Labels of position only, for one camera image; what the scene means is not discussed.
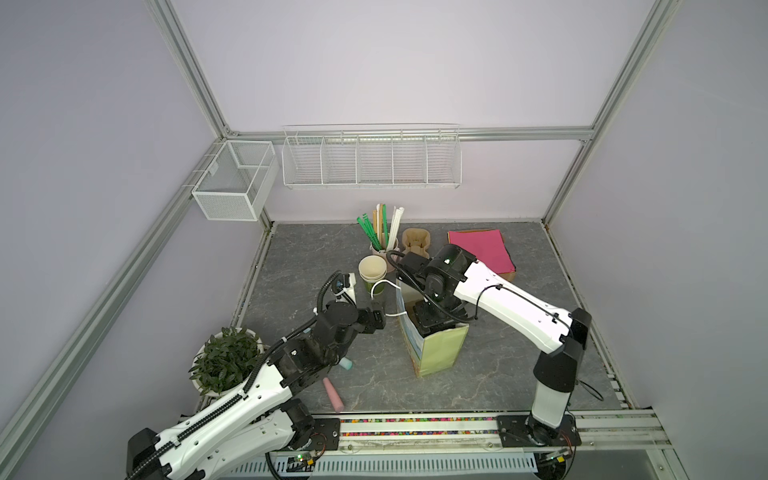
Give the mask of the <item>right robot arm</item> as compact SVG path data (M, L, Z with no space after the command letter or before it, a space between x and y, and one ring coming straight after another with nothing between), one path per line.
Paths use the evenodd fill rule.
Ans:
M466 324L485 311L531 341L540 354L533 374L534 401L526 417L498 421L503 443L514 446L581 444L575 419L566 413L578 383L592 317L582 308L552 306L512 285L475 255L447 244L431 258L390 250L385 254L398 280L421 299L412 307L416 329L437 333Z

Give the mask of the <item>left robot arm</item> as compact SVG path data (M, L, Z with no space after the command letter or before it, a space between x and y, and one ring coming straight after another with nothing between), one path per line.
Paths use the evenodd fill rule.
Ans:
M159 433L144 429L128 442L128 479L219 479L258 455L311 444L314 418L298 394L325 378L354 339L386 325L379 309L325 298L312 317L257 359L233 390Z

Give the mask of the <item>painted paper gift bag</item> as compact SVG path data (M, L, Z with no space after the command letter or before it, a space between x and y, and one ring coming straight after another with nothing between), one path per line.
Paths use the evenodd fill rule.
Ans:
M398 322L414 371L418 377L451 368L469 332L467 323L427 329L417 318L416 291L401 281L379 280L369 284L372 301L383 303L387 291L394 294L394 307L385 314Z

